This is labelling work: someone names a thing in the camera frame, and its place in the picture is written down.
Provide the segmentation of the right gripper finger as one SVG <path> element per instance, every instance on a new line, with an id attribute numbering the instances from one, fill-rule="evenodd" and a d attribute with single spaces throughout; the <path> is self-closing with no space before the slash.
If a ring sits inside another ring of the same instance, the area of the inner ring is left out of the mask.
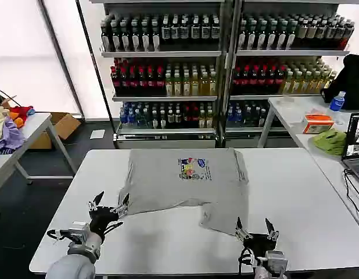
<path id="1" fill-rule="evenodd" d="M 274 228 L 274 225 L 267 218 L 265 223 L 268 230 L 268 239 L 277 240 L 279 238 L 279 231 Z"/>
<path id="2" fill-rule="evenodd" d="M 235 236 L 240 241 L 252 239 L 252 236 L 243 228 L 240 217 L 238 217 L 236 222 Z"/>

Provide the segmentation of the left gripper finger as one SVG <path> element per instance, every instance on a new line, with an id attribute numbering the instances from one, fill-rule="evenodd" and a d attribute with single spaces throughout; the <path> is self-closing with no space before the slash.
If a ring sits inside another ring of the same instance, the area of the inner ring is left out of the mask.
<path id="1" fill-rule="evenodd" d="M 118 218 L 118 219 L 122 219 L 124 216 L 127 215 L 128 213 L 128 205 L 129 205 L 129 199 L 130 199 L 130 194 L 128 193 L 123 201 L 118 204 L 115 208 L 113 208 L 111 210 L 111 212 Z"/>
<path id="2" fill-rule="evenodd" d="M 98 205 L 102 200 L 104 193 L 105 192 L 102 191 L 101 193 L 96 195 L 92 201 L 88 202 L 89 211 L 96 211 L 98 209 Z"/>

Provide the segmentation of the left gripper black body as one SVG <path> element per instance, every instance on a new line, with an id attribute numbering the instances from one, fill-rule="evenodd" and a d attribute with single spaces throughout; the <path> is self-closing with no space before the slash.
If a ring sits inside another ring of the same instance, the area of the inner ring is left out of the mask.
<path id="1" fill-rule="evenodd" d="M 98 206 L 96 211 L 89 211 L 90 231 L 100 236 L 102 242 L 106 234 L 120 226 L 119 219 L 111 212 L 114 207 Z"/>

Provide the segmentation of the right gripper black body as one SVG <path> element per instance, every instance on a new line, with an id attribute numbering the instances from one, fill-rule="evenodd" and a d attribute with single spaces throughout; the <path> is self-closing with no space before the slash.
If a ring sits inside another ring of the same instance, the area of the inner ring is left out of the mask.
<path id="1" fill-rule="evenodd" d="M 242 254 L 253 254 L 254 257 L 264 257 L 266 251 L 273 251 L 276 248 L 277 239 L 267 234 L 255 234 L 243 239 Z"/>

